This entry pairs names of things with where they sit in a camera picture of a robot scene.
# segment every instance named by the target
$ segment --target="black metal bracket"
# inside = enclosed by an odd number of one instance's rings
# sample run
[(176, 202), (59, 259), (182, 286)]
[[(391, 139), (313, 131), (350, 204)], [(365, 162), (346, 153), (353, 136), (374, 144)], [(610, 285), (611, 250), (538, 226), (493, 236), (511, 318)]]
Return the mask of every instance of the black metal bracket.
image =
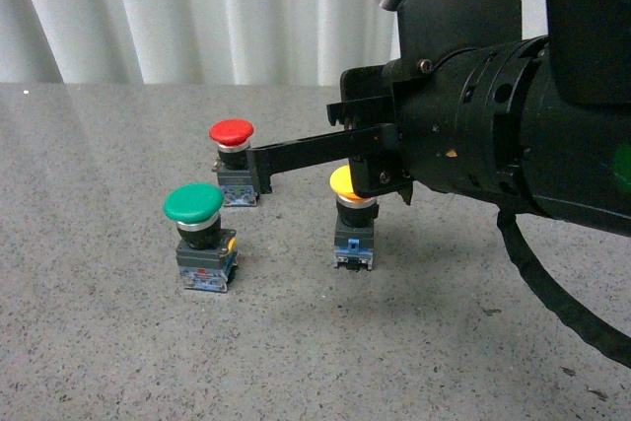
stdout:
[(272, 192), (272, 175), (396, 149), (396, 125), (386, 123), (251, 148), (246, 154), (254, 189), (259, 194), (268, 194)]

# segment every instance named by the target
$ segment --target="green push button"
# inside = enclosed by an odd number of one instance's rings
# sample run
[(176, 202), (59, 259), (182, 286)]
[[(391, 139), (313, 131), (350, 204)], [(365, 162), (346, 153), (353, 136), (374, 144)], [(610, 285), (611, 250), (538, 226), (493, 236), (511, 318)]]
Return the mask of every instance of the green push button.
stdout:
[(163, 210), (173, 221), (196, 224), (210, 219), (224, 203), (224, 194), (212, 184), (194, 182), (172, 192)]

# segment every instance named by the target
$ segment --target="hole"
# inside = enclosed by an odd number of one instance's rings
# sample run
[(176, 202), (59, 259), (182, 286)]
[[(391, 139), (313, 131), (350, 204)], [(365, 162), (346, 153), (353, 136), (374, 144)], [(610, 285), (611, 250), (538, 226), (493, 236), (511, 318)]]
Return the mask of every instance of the hole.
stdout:
[(469, 180), (471, 181), (471, 184), (473, 184), (475, 187), (480, 187), (480, 181), (478, 181), (476, 175), (469, 175)]
[(502, 189), (502, 191), (512, 196), (517, 196), (519, 194), (514, 189), (512, 189), (511, 186), (505, 181), (500, 182), (500, 189)]
[(508, 99), (511, 98), (511, 94), (513, 93), (513, 86), (508, 83), (503, 84), (495, 91), (493, 95), (493, 100), (497, 104), (505, 103)]
[(473, 99), (473, 91), (475, 91), (475, 86), (469, 86), (468, 88), (466, 88), (466, 91), (464, 92), (464, 97), (462, 98), (463, 104), (468, 104), (471, 102), (471, 99)]

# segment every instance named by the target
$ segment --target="green light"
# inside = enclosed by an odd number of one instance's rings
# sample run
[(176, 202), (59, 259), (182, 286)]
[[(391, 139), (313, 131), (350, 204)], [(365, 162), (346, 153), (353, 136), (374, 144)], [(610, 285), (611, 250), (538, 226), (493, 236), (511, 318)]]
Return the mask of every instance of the green light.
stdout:
[(625, 143), (613, 157), (613, 174), (622, 192), (631, 192), (631, 145)]

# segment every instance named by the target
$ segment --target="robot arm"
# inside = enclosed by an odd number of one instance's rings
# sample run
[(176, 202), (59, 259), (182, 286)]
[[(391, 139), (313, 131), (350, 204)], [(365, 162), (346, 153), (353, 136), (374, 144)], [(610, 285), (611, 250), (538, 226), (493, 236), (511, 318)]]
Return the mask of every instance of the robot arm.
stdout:
[(270, 177), (348, 158), (360, 197), (409, 204), (417, 180), (499, 206), (498, 227), (533, 292), (605, 356), (631, 339), (567, 294), (527, 246), (530, 213), (631, 237), (631, 0), (548, 0), (550, 36), (522, 40), (520, 0), (381, 0), (401, 58), (342, 74), (328, 106), (345, 131), (247, 151)]

